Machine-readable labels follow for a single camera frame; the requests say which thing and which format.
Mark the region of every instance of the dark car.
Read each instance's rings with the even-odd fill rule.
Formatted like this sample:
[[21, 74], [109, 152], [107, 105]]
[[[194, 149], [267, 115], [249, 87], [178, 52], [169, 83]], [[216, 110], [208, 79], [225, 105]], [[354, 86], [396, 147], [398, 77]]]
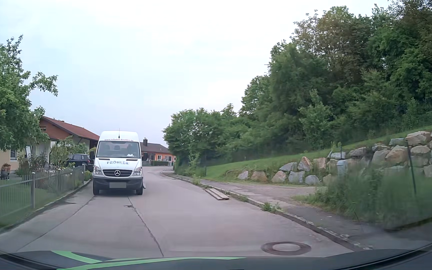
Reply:
[[88, 171], [93, 171], [94, 161], [91, 160], [87, 154], [71, 154], [68, 156], [66, 165], [69, 163], [74, 163], [75, 167], [85, 165]]

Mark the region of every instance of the license plate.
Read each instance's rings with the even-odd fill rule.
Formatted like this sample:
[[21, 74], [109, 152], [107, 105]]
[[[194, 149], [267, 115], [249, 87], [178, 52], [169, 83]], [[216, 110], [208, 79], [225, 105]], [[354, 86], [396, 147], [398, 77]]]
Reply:
[[109, 188], [126, 188], [126, 182], [109, 182]]

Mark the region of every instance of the cloudy sky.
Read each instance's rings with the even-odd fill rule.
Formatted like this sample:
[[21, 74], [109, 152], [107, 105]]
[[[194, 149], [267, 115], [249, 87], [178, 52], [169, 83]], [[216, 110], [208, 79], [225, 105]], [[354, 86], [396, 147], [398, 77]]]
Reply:
[[33, 92], [46, 116], [136, 131], [165, 145], [171, 114], [221, 110], [266, 72], [269, 51], [314, 10], [370, 14], [386, 0], [0, 0], [0, 41], [23, 34], [26, 70], [58, 75], [57, 97]]

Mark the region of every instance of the sidewalk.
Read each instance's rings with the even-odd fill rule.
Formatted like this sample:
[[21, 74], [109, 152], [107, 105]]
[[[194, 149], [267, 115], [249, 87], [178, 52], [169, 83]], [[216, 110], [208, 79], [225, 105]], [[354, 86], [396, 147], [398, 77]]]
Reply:
[[[191, 177], [177, 175], [191, 180]], [[303, 205], [292, 199], [295, 195], [313, 193], [314, 187], [291, 187], [274, 184], [234, 183], [201, 180], [201, 184], [244, 195], [260, 202], [276, 203], [283, 211], [313, 222], [316, 226], [344, 235], [372, 249], [417, 249], [432, 243], [432, 222], [408, 230], [387, 232], [365, 222], [357, 222], [334, 213]]]

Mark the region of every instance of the van windshield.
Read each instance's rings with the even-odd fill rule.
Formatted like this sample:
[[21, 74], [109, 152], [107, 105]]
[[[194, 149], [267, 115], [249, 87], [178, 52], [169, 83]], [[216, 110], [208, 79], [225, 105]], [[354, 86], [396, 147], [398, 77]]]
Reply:
[[97, 147], [97, 158], [141, 158], [139, 142], [100, 141]]

